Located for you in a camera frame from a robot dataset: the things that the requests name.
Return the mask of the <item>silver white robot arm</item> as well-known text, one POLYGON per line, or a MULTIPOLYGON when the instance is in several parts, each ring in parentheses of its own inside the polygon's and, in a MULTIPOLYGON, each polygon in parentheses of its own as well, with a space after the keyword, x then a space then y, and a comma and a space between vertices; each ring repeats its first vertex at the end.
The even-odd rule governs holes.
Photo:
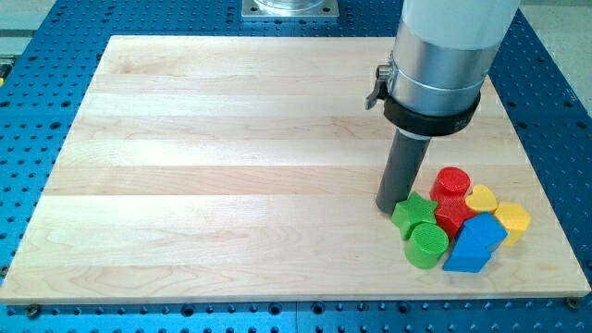
POLYGON ((398 104, 429 117, 474 104, 519 0, 405 0, 391 57, 377 69, 398 104))

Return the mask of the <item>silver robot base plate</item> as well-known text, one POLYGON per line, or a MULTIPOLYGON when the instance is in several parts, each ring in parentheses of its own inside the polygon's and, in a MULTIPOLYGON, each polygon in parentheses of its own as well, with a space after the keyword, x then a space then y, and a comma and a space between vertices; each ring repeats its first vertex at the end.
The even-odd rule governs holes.
POLYGON ((337 18, 337 0, 242 0, 241 16, 267 18, 337 18))

